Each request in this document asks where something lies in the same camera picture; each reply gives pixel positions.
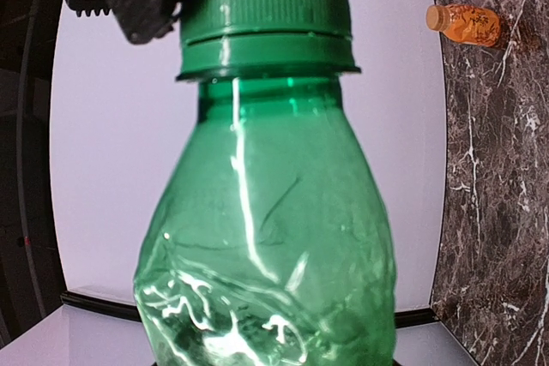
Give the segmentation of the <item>small green soda cap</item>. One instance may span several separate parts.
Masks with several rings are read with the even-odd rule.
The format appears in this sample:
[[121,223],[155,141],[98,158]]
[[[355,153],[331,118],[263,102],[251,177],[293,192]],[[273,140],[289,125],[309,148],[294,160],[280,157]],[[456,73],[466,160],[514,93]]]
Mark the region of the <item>small green soda cap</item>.
[[358,73],[348,0],[184,0],[181,81]]

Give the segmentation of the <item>green soda bottle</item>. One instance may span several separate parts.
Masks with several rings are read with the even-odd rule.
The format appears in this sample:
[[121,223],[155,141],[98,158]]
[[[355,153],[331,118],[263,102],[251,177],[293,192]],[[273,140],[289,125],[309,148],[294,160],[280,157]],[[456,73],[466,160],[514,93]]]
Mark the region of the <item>green soda bottle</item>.
[[390,365],[387,212],[336,74],[204,80],[134,296],[158,365]]

